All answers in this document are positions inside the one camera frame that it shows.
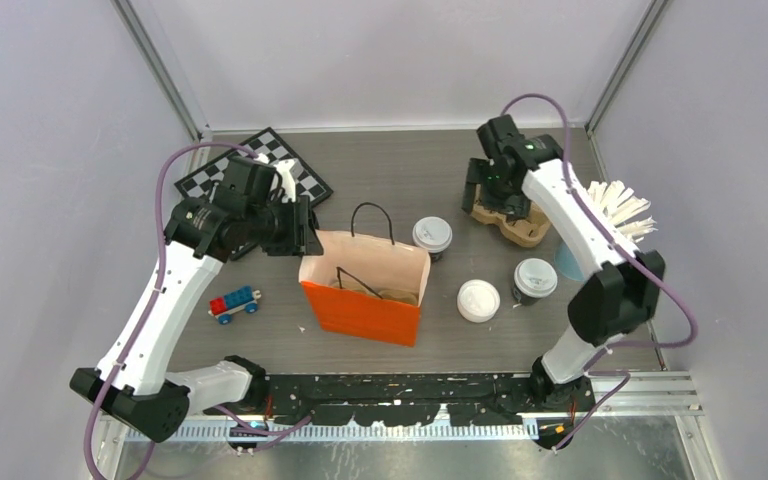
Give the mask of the orange paper bag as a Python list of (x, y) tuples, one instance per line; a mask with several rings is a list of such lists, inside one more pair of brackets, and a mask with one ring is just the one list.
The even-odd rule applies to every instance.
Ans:
[(387, 220), (387, 236), (358, 232), (352, 212), (347, 231), (319, 230), (320, 255), (306, 255), (298, 281), (320, 327), (328, 332), (413, 347), (431, 267), (427, 250), (395, 239)]

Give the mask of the white plastic cup lid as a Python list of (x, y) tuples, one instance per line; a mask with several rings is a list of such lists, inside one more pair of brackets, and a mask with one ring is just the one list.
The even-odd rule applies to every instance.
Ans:
[(443, 218), (426, 216), (415, 222), (412, 228), (413, 243), (429, 253), (444, 252), (453, 240), (453, 230)]

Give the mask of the dark translucent coffee cup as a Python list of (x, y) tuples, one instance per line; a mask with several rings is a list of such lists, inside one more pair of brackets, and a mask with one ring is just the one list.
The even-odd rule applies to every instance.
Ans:
[(438, 262), (441, 260), (445, 254), (445, 249), (443, 250), (429, 250), (429, 257), (431, 259), (432, 263)]

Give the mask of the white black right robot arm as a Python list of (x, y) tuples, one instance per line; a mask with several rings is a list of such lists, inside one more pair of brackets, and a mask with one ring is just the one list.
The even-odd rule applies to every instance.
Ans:
[(528, 138), (503, 114), (479, 126), (477, 137), (484, 155), (468, 163), (463, 210), (511, 223), (538, 207), (586, 277), (567, 307), (567, 330), (532, 368), (532, 400), (556, 410), (600, 350), (654, 316), (665, 261), (640, 251), (598, 212), (551, 136)]

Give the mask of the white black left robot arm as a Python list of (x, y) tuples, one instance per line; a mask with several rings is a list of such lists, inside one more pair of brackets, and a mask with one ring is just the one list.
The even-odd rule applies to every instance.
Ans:
[(298, 168), (295, 159), (232, 158), (211, 194), (180, 201), (125, 328), (96, 366), (75, 371), (71, 389), (157, 443), (187, 416), (217, 405), (258, 412), (269, 388), (259, 365), (238, 355), (187, 372), (171, 373), (168, 365), (199, 299), (233, 252), (258, 245), (269, 256), (322, 254), (310, 199), (296, 191)]

